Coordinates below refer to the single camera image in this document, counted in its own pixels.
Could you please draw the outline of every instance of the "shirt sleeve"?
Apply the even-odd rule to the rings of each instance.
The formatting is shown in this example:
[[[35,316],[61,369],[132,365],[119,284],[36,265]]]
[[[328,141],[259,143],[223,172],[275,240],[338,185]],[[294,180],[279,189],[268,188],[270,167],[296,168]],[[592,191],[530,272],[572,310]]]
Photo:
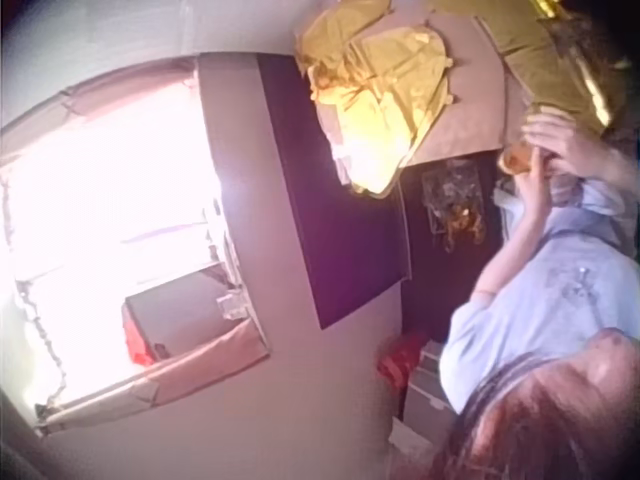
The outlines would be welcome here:
[[[486,345],[484,335],[490,319],[488,304],[478,301],[462,305],[451,319],[449,339],[440,357],[440,381],[458,413],[484,378],[490,362],[490,345]]]

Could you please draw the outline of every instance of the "bright window light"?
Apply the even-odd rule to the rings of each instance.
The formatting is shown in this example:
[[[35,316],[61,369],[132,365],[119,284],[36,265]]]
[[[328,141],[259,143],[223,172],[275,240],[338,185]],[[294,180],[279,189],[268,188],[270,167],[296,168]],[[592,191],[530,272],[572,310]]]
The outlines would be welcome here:
[[[220,186],[197,87],[171,85],[78,121],[0,173],[14,274],[66,373],[57,403],[139,373],[124,299],[217,261]]]

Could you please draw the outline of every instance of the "ceiling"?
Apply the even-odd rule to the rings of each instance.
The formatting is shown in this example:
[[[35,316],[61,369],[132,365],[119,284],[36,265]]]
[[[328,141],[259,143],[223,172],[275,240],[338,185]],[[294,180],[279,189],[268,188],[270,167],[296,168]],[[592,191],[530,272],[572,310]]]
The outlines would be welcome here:
[[[333,1],[13,0],[15,18],[3,29],[2,126],[125,66],[206,51],[291,54],[294,31]]]

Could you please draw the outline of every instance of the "bread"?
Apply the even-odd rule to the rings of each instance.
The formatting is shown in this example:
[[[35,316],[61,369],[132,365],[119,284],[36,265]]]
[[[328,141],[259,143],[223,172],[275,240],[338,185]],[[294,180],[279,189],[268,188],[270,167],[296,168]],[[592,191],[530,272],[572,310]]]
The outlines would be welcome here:
[[[531,153],[533,147],[524,140],[510,146],[500,155],[498,166],[507,175],[519,175],[531,170]]]

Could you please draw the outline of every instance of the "yellow fabric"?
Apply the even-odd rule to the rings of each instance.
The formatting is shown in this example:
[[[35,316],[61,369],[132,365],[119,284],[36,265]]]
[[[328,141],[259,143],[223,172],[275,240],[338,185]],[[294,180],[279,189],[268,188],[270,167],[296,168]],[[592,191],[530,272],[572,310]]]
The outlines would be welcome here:
[[[597,133],[604,130],[589,92],[574,80],[539,22],[545,16],[532,0],[429,0],[439,10],[481,18],[514,75],[531,91],[536,105],[571,113]]]
[[[298,66],[305,73],[322,59],[328,67],[340,63],[342,48],[358,33],[389,12],[391,0],[342,0],[322,12],[296,46]]]
[[[369,9],[356,16],[359,3]],[[371,3],[342,2],[323,14],[299,39],[298,61],[309,75],[311,98],[336,108],[354,187],[384,196],[451,102],[444,72],[452,62],[442,39],[426,27],[349,40],[386,12],[388,2],[375,2],[377,9]],[[346,18],[357,21],[347,25]]]

